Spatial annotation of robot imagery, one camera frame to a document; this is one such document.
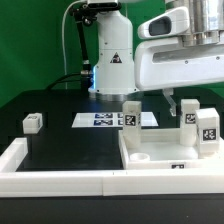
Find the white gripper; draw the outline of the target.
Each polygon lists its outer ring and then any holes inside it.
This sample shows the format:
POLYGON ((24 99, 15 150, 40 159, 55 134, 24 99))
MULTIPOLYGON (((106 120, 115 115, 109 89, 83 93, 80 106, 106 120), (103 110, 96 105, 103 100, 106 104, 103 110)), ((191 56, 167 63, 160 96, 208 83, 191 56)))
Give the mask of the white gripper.
POLYGON ((135 53, 135 83, 163 89, 177 115, 172 88, 224 82, 224 6, 168 6, 141 24, 135 53))

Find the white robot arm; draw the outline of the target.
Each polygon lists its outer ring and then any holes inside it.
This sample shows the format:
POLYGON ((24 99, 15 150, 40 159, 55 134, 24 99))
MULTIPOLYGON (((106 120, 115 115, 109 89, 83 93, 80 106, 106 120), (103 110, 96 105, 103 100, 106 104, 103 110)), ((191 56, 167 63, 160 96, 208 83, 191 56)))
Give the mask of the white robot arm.
POLYGON ((119 7, 131 0, 87 0, 97 13, 99 59, 92 97, 123 100, 138 91, 224 82, 224 0, 164 0, 165 12, 135 31, 119 7), (142 42, 133 46, 133 34, 142 42))

